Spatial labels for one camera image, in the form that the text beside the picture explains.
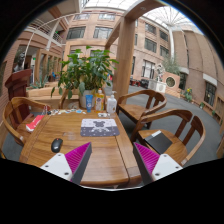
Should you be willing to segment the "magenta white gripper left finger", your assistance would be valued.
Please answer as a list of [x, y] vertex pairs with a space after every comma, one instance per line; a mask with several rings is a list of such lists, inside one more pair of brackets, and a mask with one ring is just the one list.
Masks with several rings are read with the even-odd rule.
[[88, 142], [66, 154], [56, 153], [41, 169], [79, 185], [91, 153], [92, 145]]

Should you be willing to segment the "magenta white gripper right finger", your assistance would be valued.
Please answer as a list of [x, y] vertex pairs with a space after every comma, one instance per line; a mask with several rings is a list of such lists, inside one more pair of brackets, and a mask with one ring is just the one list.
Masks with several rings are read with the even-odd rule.
[[144, 185], [182, 169], [168, 154], [159, 155], [138, 143], [133, 144], [133, 154], [137, 161]]

